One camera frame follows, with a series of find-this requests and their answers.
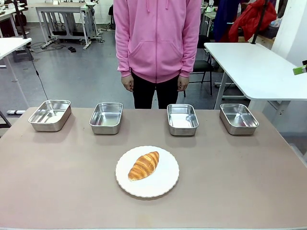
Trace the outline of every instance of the white plate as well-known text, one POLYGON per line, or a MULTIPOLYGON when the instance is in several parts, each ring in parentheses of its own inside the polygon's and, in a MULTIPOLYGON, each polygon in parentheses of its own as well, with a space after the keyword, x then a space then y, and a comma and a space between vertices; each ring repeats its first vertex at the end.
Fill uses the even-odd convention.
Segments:
POLYGON ((139 197, 156 197, 171 190, 179 177, 179 166, 175 157, 165 149, 155 146, 140 146, 126 152, 119 159, 115 169, 118 184, 128 193, 139 197), (159 163, 150 176, 131 181, 128 173, 136 160, 147 153, 157 151, 159 163))

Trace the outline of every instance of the metal tray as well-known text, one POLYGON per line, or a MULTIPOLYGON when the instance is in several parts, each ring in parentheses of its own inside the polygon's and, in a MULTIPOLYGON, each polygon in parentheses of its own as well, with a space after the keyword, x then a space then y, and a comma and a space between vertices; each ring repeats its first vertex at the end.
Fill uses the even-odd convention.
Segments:
POLYGON ((58 132, 71 114, 71 102, 63 100, 48 100, 29 118, 36 131, 58 132))
POLYGON ((189 104, 170 104, 167 107, 169 132, 173 136, 194 136, 198 127, 195 110, 189 104))
POLYGON ((242 104, 222 104, 220 118, 231 135, 252 135, 259 123, 242 104))
POLYGON ((90 119, 95 134, 117 134, 123 113, 121 103, 99 103, 90 119))

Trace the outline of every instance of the hoodie drawstring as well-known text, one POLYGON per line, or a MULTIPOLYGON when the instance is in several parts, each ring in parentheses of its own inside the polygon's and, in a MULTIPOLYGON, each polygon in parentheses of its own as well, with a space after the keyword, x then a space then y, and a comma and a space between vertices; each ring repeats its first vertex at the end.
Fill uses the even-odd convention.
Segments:
MULTIPOLYGON (((169 5, 169 0, 166 0, 166 4, 165 4, 165 9, 168 10, 168 5, 169 5)), ((147 0, 147 13, 149 13, 150 10, 149 10, 149 0, 147 0)))
POLYGON ((149 13, 150 10, 149 10, 149 0, 147 0, 147 13, 149 13))

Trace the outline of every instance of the pink hoodie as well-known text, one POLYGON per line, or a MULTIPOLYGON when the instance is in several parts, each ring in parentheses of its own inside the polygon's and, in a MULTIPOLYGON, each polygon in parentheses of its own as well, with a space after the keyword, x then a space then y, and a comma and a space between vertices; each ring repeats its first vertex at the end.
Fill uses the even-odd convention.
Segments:
POLYGON ((160 83, 193 70, 201 0, 114 0, 118 71, 160 83))

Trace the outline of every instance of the croissant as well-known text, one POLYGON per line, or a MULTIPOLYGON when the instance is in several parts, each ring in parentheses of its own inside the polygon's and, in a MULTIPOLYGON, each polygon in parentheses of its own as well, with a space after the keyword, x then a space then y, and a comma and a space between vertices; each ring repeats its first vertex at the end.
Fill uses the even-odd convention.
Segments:
POLYGON ((150 152, 140 156, 128 174, 129 180, 136 181, 151 175, 159 162, 159 153, 150 152))

